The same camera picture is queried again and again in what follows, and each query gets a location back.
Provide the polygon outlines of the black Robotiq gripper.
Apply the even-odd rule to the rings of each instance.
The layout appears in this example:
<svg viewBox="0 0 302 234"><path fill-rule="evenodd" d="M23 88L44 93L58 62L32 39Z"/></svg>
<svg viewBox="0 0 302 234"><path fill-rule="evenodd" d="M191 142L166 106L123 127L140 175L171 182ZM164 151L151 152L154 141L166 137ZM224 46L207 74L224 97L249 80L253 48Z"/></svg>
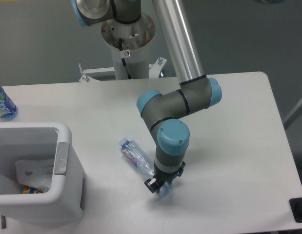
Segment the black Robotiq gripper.
<svg viewBox="0 0 302 234"><path fill-rule="evenodd" d="M184 161L174 166L166 166L156 160L154 162L154 176L147 179L144 184L151 193L159 193L165 182L168 182L168 185L172 185L176 177L182 176L185 166L186 163Z"/></svg>

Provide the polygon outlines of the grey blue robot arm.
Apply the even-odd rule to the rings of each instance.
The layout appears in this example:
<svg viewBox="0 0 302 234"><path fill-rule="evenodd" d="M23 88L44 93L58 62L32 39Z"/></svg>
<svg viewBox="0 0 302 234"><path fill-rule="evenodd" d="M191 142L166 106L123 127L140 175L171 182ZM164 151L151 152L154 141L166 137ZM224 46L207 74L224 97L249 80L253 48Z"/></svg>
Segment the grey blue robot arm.
<svg viewBox="0 0 302 234"><path fill-rule="evenodd" d="M153 20L141 10L139 0L74 0L79 23L101 23L101 34L112 51L116 79L149 77L146 48L155 35ZM137 108L155 144L154 175L145 185L158 193L184 171L183 160L190 132L181 118L216 105L221 87L208 78L196 52L183 3L155 0L153 5L163 30L180 88L168 94L150 90L138 97Z"/></svg>

